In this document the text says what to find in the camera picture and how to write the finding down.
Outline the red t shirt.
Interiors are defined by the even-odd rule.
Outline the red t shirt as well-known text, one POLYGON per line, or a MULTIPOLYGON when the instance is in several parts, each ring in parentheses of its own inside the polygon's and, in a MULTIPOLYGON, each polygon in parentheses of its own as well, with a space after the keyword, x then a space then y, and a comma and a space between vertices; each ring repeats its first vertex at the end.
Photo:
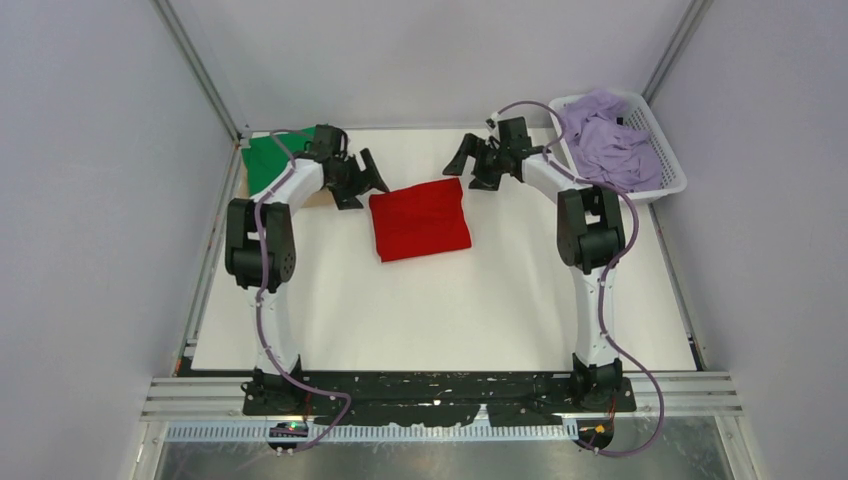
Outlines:
POLYGON ((383 263, 472 247, 457 178, 369 198, 376 252, 383 263))

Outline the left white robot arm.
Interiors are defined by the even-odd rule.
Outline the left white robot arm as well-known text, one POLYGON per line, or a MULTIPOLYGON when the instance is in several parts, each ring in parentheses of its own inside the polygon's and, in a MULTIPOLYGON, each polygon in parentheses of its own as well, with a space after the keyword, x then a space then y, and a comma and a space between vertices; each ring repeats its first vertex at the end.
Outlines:
POLYGON ((340 210, 360 209, 365 193, 388 190, 370 151, 349 153, 341 128, 315 126, 298 151, 283 143, 287 134, 269 135, 286 157, 281 173, 251 197, 230 201, 226 211, 225 269, 249 297, 258 343, 256 365, 242 386, 246 415, 300 414, 320 392, 304 380, 287 303, 297 262, 294 215, 322 190, 340 210))

